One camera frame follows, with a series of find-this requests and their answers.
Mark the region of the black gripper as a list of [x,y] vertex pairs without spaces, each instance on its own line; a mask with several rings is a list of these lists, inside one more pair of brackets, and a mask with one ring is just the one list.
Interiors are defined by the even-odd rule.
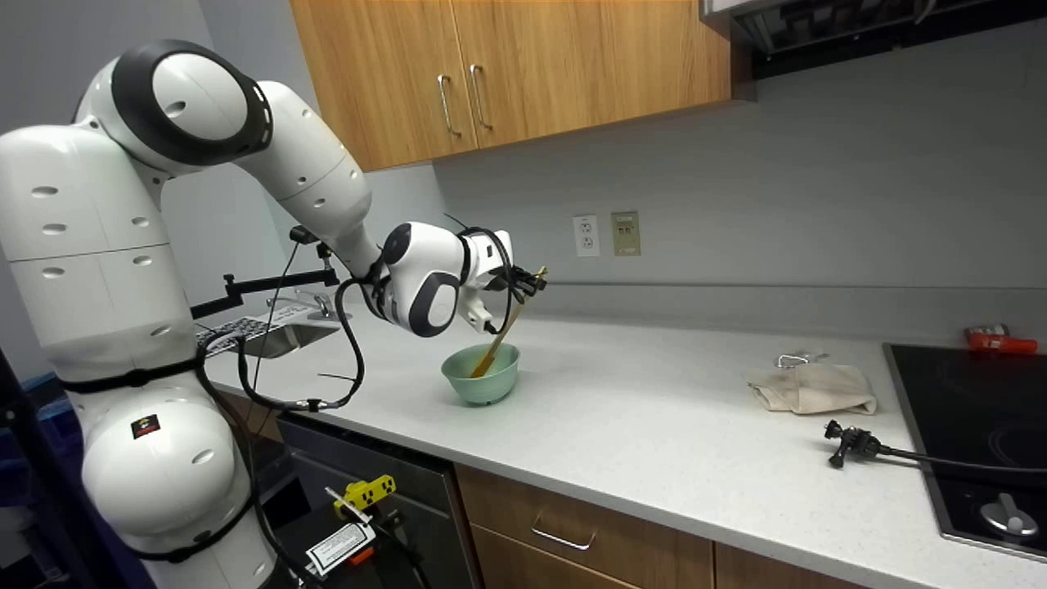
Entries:
[[[475,272],[475,284],[481,292],[502,292],[506,287],[506,276],[513,269],[513,244],[506,232],[483,232],[481,244],[476,244],[476,272]],[[513,269],[513,287],[506,287],[509,300],[533,300],[541,292],[545,287],[545,272],[522,272]]]

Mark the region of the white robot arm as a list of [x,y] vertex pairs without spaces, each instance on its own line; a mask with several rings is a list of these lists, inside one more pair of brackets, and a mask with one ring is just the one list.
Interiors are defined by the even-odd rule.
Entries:
[[172,269],[160,186],[234,163],[328,244],[366,308],[416,338],[493,323],[483,292],[533,294],[501,230],[402,223],[366,235],[368,186],[309,106],[205,47],[112,58],[68,125],[0,137],[0,244],[74,403],[91,508],[158,589],[265,589],[265,535],[234,430],[202,387],[205,342]]

